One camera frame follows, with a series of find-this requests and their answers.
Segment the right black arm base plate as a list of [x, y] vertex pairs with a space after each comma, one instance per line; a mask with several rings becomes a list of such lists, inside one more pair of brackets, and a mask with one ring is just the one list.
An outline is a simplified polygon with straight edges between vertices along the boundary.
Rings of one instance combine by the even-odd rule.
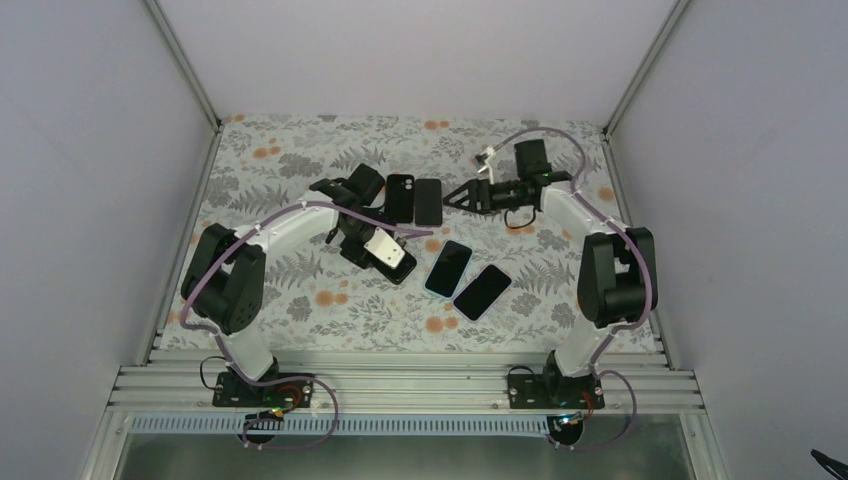
[[595, 410], [605, 407], [601, 383], [592, 375], [565, 377], [554, 371], [534, 373], [529, 367], [516, 366], [507, 372], [506, 383], [511, 409]]

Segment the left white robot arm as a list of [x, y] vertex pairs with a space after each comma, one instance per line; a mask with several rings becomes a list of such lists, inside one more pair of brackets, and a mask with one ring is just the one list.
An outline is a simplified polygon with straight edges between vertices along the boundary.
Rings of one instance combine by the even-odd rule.
[[[266, 404], [278, 391], [277, 361], [254, 323], [273, 248], [342, 234], [342, 256], [363, 269], [374, 267], [394, 284], [414, 269], [415, 259], [394, 237], [397, 227], [371, 206], [384, 185], [376, 170], [361, 164], [347, 178], [313, 183], [296, 204], [264, 220], [238, 229], [214, 223], [202, 232], [180, 289], [180, 323], [213, 336], [252, 404]], [[200, 323], [189, 323], [189, 313]]]

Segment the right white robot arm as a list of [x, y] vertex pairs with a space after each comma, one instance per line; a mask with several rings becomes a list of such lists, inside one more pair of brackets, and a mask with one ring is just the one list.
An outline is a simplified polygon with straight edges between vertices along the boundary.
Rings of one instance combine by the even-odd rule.
[[654, 239], [648, 229], [628, 227], [595, 208], [581, 194], [578, 174], [553, 169], [543, 140], [518, 142], [513, 151], [516, 179], [469, 180], [443, 203], [476, 214], [530, 206], [583, 237], [576, 290], [583, 318], [551, 351], [541, 375], [544, 399], [565, 407], [578, 397], [581, 382], [598, 379], [597, 361], [615, 336], [639, 327], [654, 310]]

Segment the purple smartphone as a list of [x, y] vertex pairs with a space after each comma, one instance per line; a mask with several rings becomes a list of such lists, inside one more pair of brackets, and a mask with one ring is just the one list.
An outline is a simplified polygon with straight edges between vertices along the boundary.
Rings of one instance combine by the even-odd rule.
[[421, 227], [437, 227], [443, 223], [442, 183], [438, 179], [420, 178], [414, 182], [414, 223]]

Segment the black phone case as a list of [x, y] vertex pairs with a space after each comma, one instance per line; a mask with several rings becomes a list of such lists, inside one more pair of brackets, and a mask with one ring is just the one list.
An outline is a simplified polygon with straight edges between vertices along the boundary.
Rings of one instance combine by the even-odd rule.
[[414, 220], [414, 181], [413, 175], [390, 174], [386, 178], [384, 213], [386, 218], [396, 224], [410, 224]]

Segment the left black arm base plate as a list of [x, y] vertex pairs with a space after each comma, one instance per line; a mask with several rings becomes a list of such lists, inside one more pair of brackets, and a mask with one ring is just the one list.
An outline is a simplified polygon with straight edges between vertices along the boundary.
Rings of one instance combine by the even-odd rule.
[[275, 379], [288, 377], [294, 380], [258, 387], [244, 382], [235, 373], [222, 372], [217, 377], [211, 403], [217, 408], [309, 408], [315, 376], [278, 373]]

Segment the black smartphone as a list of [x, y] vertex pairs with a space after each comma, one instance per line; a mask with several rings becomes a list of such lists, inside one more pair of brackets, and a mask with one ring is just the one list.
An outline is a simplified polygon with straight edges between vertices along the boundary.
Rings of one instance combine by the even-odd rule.
[[392, 268], [389, 265], [383, 263], [371, 253], [369, 253], [368, 256], [371, 261], [371, 265], [378, 272], [380, 272], [392, 284], [400, 285], [412, 273], [412, 271], [416, 268], [418, 264], [416, 258], [411, 253], [407, 252], [406, 250], [403, 250], [403, 253], [403, 258], [401, 259], [398, 266], [395, 268]]

